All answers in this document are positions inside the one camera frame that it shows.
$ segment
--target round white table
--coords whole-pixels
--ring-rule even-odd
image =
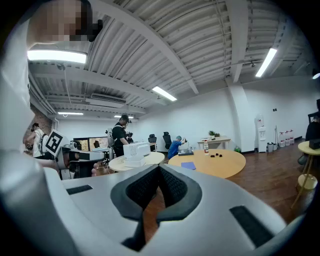
[[[165,155],[160,152],[150,152],[150,154],[146,155],[144,158],[146,165],[158,165],[165,159]],[[110,169],[115,172],[123,172],[133,169],[134,167],[125,167],[125,159],[126,158],[124,156],[112,159],[109,162]]]

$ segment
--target air conditioner unit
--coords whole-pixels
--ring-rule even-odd
[[[121,108],[124,104],[126,104],[126,100],[122,98],[99,93],[92,93],[91,98],[86,98],[85,101],[90,103],[90,105],[112,108]]]

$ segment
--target brick wall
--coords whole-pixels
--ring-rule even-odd
[[[52,128],[52,120],[49,119],[48,117],[46,117],[41,111],[39,111],[34,105],[32,105],[30,103],[30,108],[33,111],[33,113],[35,114],[34,119],[32,120],[32,122],[30,123],[28,129],[26,130],[23,140],[25,140],[28,136],[30,136],[31,134],[31,128],[32,125],[34,123],[38,123],[40,129],[47,135],[49,135],[51,133],[51,128]],[[28,155],[32,156],[33,155],[33,151],[25,151],[25,153],[27,153]]]

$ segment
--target black rubber pad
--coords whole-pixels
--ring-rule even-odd
[[[262,246],[273,237],[245,206],[236,206],[229,211],[256,247]]]
[[[69,195],[81,193],[87,190],[92,190],[92,187],[90,185],[84,185],[84,186],[77,186],[73,188],[68,188],[66,191],[68,192]]]

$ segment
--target white wall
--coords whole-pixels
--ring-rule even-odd
[[[69,140],[73,138],[105,137],[105,131],[115,126],[118,120],[68,120],[59,119],[58,131]],[[134,132],[135,123],[130,123],[125,129],[127,132]]]
[[[150,134],[157,137],[158,151],[167,152],[164,132],[169,132],[171,140],[180,135],[186,137],[191,147],[208,136],[209,130],[235,139],[234,112],[227,88],[198,95],[190,100],[177,102],[143,116],[136,123],[133,139],[148,141]]]
[[[257,114],[264,117],[268,142],[275,142],[276,125],[278,133],[292,129],[295,138],[305,137],[308,114],[318,111],[316,100],[320,99],[320,87],[317,80],[310,76],[279,77],[245,83],[243,88],[254,117]]]

